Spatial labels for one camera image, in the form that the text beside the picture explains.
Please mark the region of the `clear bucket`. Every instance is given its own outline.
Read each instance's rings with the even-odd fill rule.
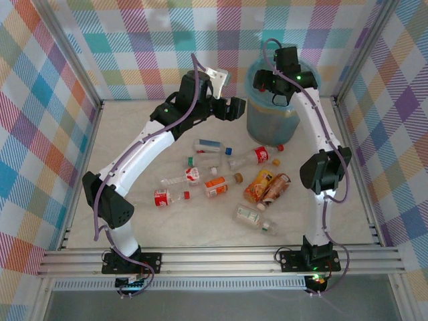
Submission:
[[[315,67],[309,63],[299,60],[302,71],[311,71],[320,86],[320,76]],[[248,68],[245,78],[245,91],[247,93],[247,130],[249,135],[260,144],[277,146],[287,143],[293,137],[299,117],[291,104],[287,104],[284,96],[276,96],[267,90],[260,92],[253,88],[255,73],[260,70],[270,70],[263,58],[256,60]]]

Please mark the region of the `blue bucket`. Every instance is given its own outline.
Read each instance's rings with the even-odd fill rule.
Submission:
[[[321,79],[315,67],[302,60],[299,60],[299,63],[302,71],[311,71],[314,74],[318,87],[320,87]],[[270,146],[285,144],[293,137],[300,119],[291,104],[284,106],[287,104],[284,96],[276,96],[275,104],[273,104],[274,95],[272,93],[267,90],[260,92],[253,88],[255,73],[260,69],[270,70],[263,58],[250,65],[245,78],[247,130],[252,139],[260,144]]]

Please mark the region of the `checkered backdrop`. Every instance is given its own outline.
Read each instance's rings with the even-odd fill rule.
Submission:
[[[296,44],[330,96],[382,0],[49,0],[104,99],[163,99],[193,67],[229,70],[224,96],[245,96],[269,37]]]
[[[428,320],[428,0],[402,0],[345,99],[388,245]]]
[[[0,7],[0,320],[15,321],[55,249],[96,110],[30,0]]]

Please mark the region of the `white floor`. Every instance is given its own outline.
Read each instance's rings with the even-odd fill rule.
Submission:
[[[329,99],[322,100],[330,125],[338,138],[340,132]],[[107,102],[102,113],[94,149],[88,170],[97,173],[114,160],[142,130],[148,116],[159,101]],[[185,156],[192,155],[191,143],[195,138],[218,140],[233,148],[234,154],[255,148],[246,130],[246,115],[234,122],[222,122],[214,117],[184,133],[176,143],[156,159],[159,163],[177,160],[181,166]],[[299,178],[300,166],[310,158],[306,136],[301,125],[286,149],[279,155],[281,170],[292,179],[289,189],[265,211],[266,217],[279,225],[276,236],[262,235],[232,221],[231,215],[238,203],[249,205],[242,196],[243,190],[255,178],[257,165],[244,167],[242,185],[226,194],[207,199],[199,197],[170,207],[136,206],[132,227],[142,247],[176,247],[204,245],[279,245],[301,244],[308,219],[308,192]],[[230,173],[226,167],[222,173]],[[152,163],[137,179],[131,189],[133,195],[152,191],[156,177],[151,175],[156,163]],[[352,177],[350,198],[343,205],[335,205],[332,214],[331,235],[340,243],[372,243],[364,209]],[[337,197],[342,197],[345,188],[341,182]],[[87,205],[84,192],[80,195],[76,216],[68,239],[68,248],[108,247],[101,235],[93,241],[93,212]]]

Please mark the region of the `small plastic bottle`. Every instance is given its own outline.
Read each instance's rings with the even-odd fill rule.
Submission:
[[[205,139],[195,139],[193,141],[193,149],[196,153],[202,152],[218,152],[220,154],[232,155],[232,148],[225,147],[220,142]]]
[[[270,156],[282,152],[283,150],[283,145],[278,145],[276,147],[260,146],[244,154],[230,157],[227,162],[229,163],[230,170],[234,171],[244,165],[263,163],[267,161]]]
[[[185,167],[199,167],[210,169],[212,167],[220,167],[221,154],[219,153],[202,153],[192,157],[185,158]]]
[[[271,205],[278,197],[286,191],[291,183],[291,179],[284,173],[276,175],[270,185],[267,187],[263,195],[260,197],[257,208],[264,211],[266,207]]]
[[[205,194],[208,197],[214,197],[218,194],[226,193],[231,185],[240,184],[242,181],[241,173],[217,177],[205,183]]]
[[[255,180],[244,190],[243,196],[250,203],[257,203],[275,177],[281,162],[274,159],[271,164],[263,166]]]
[[[170,187],[178,184],[187,184],[188,186],[195,186],[206,181],[210,177],[217,175],[217,168],[212,167],[210,169],[204,169],[199,167],[191,167],[184,170],[181,175],[163,177],[160,180],[162,186]]]
[[[126,196],[129,203],[136,206],[155,205],[157,207],[168,206],[178,201],[190,199],[188,191],[170,191],[168,189],[157,189],[154,192],[129,193]]]
[[[276,223],[265,219],[259,211],[250,209],[242,204],[238,204],[232,218],[236,222],[240,222],[252,229],[259,229],[263,233],[275,235],[278,230]]]

